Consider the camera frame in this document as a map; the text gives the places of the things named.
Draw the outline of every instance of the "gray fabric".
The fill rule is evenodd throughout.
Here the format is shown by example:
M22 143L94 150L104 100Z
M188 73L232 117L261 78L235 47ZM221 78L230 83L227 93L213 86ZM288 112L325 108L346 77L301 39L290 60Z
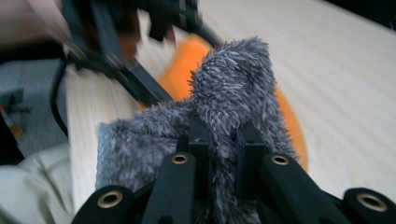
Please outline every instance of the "gray fabric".
M214 140L208 203L200 203L198 223L258 223L254 202L235 197L233 134L251 122L274 152L295 157L274 96L276 81L266 44L255 37L211 50L192 72L192 96L155 105L134 119L100 130L96 187L121 185L135 191L158 174L176 140L189 133L198 114Z

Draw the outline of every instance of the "black bracket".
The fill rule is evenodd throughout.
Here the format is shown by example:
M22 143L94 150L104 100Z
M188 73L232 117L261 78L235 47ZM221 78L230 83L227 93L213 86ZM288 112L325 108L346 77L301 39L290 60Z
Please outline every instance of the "black bracket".
M133 201L105 214L96 191L73 223L194 223L199 200L209 200L213 141L197 116L191 117L190 135L180 138L177 152L167 156L155 182L134 192ZM236 131L237 182L240 200L256 201L262 223L395 223L396 204L370 189L349 189L340 200L320 189L293 158L272 153L251 124Z

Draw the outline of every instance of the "brass insert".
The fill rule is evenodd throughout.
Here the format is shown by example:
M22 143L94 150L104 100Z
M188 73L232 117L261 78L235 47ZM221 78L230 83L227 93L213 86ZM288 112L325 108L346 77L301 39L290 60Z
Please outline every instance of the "brass insert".
M374 195L361 193L356 196L358 201L365 207L375 210L377 212L385 212L388 210L387 205Z
M271 160L272 160L274 163L278 164L278 165L287 165L287 164L289 164L288 158L283 157L283 156L273 156L273 157L271 158Z
M110 208L119 204L122 200L122 193L118 190L111 190L98 199L98 206Z
M189 158L182 154L177 154L176 156L172 157L172 163L174 164L183 164L186 163Z

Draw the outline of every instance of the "human hand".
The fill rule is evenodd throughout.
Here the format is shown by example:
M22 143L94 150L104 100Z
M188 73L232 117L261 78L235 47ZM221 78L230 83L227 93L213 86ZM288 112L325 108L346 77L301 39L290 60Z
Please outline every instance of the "human hand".
M0 46L69 39L58 0L0 0L0 5Z

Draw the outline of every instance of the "light wood surface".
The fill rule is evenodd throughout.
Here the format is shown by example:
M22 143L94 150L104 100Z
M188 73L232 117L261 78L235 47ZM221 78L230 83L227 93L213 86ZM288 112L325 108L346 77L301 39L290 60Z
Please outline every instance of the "light wood surface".
M317 184L337 197L345 189L366 187L396 202L396 34L321 1L199 3L206 24L223 40L257 35L269 44L278 87L301 123L308 173ZM147 17L140 17L146 30ZM144 35L142 42L139 61L160 74L173 47ZM97 124L131 118L136 109L119 84L69 70L76 212L94 191Z

